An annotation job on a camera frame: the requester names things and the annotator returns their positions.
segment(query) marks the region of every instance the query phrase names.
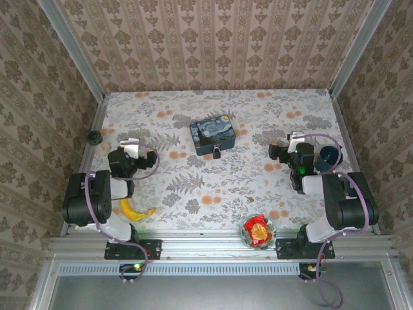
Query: yellow banana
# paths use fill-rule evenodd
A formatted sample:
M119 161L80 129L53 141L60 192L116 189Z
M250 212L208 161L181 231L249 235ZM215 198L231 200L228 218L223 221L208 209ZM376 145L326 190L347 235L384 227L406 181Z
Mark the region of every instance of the yellow banana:
M124 198L121 199L120 201L121 204L121 209L122 209L122 213L131 221L133 222L137 222L142 220L143 218L146 218L147 216L152 215L155 211L156 208L152 208L150 209L147 213L138 213L136 211L134 211L130 204L129 204L129 199L128 198Z

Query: floral tablecloth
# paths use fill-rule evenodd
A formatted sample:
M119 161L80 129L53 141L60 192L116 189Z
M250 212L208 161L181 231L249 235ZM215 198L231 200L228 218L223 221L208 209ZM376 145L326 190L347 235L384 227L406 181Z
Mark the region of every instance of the floral tablecloth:
M227 115L236 130L235 147L198 157L190 135L193 121ZM134 225L138 229L239 229L255 213L278 228L299 228L324 213L322 196L300 195L286 165L268 157L268 144L286 144L292 131L324 133L343 146L340 170L350 171L347 151L325 89L211 90L113 93L101 130L115 150L121 140L139 138L160 153L155 175L137 181L132 207L157 211ZM325 138L308 139L316 146ZM106 156L94 157L93 170L108 169ZM139 170L136 176L148 174ZM121 215L113 201L114 212Z

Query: floral wallpaper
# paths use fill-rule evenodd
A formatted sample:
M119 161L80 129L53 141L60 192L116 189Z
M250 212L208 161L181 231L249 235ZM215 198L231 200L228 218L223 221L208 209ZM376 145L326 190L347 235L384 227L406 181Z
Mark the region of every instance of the floral wallpaper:
M197 156L189 129L193 121L228 116L235 147L220 160ZM263 213L279 228L298 229L324 212L323 197L293 191L287 165L268 157L268 144L287 145L293 130L343 139L325 89L197 90L122 92L110 97L104 140L93 160L95 171L109 169L108 151L127 138L139 138L160 153L161 165L136 182L131 207L157 211L134 225L139 229L239 229L246 216ZM328 144L309 139L315 152ZM340 170L351 171L347 152ZM136 177L150 170L139 170ZM113 211L127 221L113 201Z
M372 0L57 0L106 92L328 88Z
M413 291L413 1L392 2L339 104Z
M36 1L0 1L0 309L30 301L95 111Z

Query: starry night box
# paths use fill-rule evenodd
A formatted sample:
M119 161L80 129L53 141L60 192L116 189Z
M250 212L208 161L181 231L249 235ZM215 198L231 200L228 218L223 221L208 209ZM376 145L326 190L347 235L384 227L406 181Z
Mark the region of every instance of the starry night box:
M228 116L196 121L189 125L198 156L213 154L214 158L221 157L222 150L234 147L235 131Z

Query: red snack bag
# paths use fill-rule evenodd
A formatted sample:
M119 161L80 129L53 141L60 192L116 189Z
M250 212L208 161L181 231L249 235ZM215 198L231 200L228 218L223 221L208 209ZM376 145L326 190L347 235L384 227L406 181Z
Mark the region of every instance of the red snack bag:
M271 238L271 234L268 233L267 223L265 223L262 214L249 219L244 224L244 228L250 234L253 246L261 245Z

